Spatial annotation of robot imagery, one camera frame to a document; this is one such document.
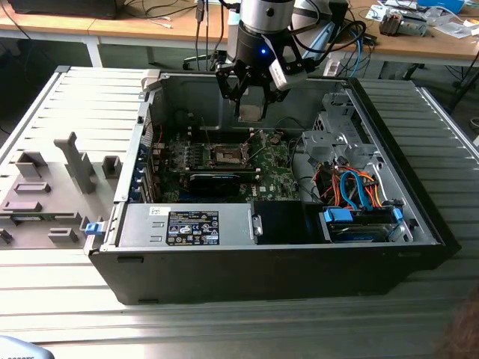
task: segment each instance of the floor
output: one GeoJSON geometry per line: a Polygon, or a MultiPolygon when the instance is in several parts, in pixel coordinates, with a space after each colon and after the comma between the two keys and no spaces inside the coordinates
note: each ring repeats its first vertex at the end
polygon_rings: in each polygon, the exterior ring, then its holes
{"type": "MultiPolygon", "coordinates": [[[[86,47],[79,43],[21,40],[18,47],[19,56],[12,56],[9,52],[0,56],[0,144],[7,138],[5,132],[13,130],[57,64],[91,64],[86,47]]],[[[155,48],[153,53],[155,61],[158,61],[162,68],[181,70],[183,59],[193,56],[194,50],[155,48]]],[[[101,55],[106,67],[151,67],[148,64],[146,48],[140,46],[106,45],[102,46],[101,55]]],[[[397,76],[400,69],[400,64],[389,64],[383,70],[382,77],[389,79],[397,76]]],[[[457,81],[445,67],[430,65],[417,69],[412,80],[417,86],[427,88],[444,106],[449,103],[455,91],[453,82],[457,81]]],[[[453,113],[455,121],[471,139],[474,139],[476,134],[470,127],[469,120],[479,113],[478,93],[479,89],[470,91],[453,113]]]]}

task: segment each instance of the motherboard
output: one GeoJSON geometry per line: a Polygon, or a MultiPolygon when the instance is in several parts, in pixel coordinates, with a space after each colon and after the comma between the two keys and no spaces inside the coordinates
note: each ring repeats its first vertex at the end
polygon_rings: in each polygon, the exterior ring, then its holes
{"type": "Polygon", "coordinates": [[[165,136],[155,159],[159,202],[298,200],[283,132],[198,131],[165,136]]]}

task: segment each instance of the electronic device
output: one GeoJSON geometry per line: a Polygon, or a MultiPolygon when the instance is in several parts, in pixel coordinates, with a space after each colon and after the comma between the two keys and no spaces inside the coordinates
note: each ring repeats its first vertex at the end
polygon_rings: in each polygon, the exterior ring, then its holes
{"type": "Polygon", "coordinates": [[[119,301],[381,294],[458,251],[357,80],[308,79],[253,123],[216,86],[162,73],[143,96],[111,215],[85,228],[119,301]]]}
{"type": "Polygon", "coordinates": [[[8,0],[16,13],[52,13],[114,19],[125,0],[8,0]]]}
{"type": "MultiPolygon", "coordinates": [[[[283,101],[289,89],[306,80],[308,73],[326,58],[331,49],[325,51],[324,48],[328,42],[338,40],[336,35],[348,7],[345,0],[221,3],[239,13],[239,22],[229,26],[228,60],[216,65],[220,91],[223,98],[237,104],[235,116],[238,117],[241,98],[247,88],[262,88],[264,100],[260,118],[265,118],[270,104],[283,101]],[[300,51],[298,46],[307,50],[300,51]],[[319,58],[309,56],[311,51],[323,55],[319,58]]],[[[364,34],[363,22],[345,25],[341,31],[347,34],[352,25],[363,25],[362,34],[358,36],[364,34]]]]}
{"type": "Polygon", "coordinates": [[[427,23],[420,15],[414,13],[403,14],[400,11],[387,9],[379,24],[379,32],[387,36],[397,36],[399,34],[424,36],[427,32],[427,23]]]}

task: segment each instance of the white label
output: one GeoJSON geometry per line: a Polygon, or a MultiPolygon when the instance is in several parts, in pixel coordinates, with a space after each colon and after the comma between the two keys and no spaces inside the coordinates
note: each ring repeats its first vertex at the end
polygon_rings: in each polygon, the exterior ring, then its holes
{"type": "Polygon", "coordinates": [[[168,215],[171,207],[150,207],[149,215],[168,215]]]}
{"type": "Polygon", "coordinates": [[[39,217],[12,217],[15,221],[41,221],[42,218],[39,217]]]}

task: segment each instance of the person's hair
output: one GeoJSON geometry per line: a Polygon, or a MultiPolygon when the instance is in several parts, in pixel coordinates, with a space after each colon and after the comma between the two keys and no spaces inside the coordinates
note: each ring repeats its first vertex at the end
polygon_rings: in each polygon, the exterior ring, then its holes
{"type": "Polygon", "coordinates": [[[438,359],[479,358],[479,287],[458,307],[437,350],[438,359]]]}

